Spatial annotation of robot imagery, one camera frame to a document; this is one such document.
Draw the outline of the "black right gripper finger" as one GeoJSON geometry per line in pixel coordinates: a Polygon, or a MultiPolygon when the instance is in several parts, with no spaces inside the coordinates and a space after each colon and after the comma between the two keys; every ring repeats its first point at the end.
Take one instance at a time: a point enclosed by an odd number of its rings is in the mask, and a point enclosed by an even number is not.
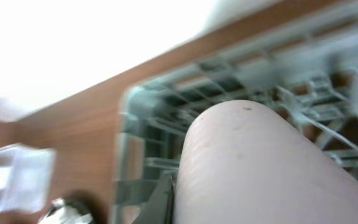
{"type": "Polygon", "coordinates": [[[175,194],[170,175],[162,177],[144,209],[132,224],[171,224],[175,194]]]}

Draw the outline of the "pink cup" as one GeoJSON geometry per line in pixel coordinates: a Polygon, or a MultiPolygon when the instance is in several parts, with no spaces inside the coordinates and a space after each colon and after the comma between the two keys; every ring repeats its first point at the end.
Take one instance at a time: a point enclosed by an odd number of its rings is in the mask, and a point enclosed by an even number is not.
{"type": "Polygon", "coordinates": [[[270,108],[233,100],[185,136],[175,223],[358,223],[358,181],[270,108]]]}

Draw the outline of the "white tissue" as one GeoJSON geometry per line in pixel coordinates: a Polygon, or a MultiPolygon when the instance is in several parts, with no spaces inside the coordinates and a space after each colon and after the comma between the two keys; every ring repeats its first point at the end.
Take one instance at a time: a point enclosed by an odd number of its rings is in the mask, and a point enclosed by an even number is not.
{"type": "Polygon", "coordinates": [[[90,212],[81,213],[67,200],[58,198],[38,224],[91,224],[93,221],[90,212]]]}

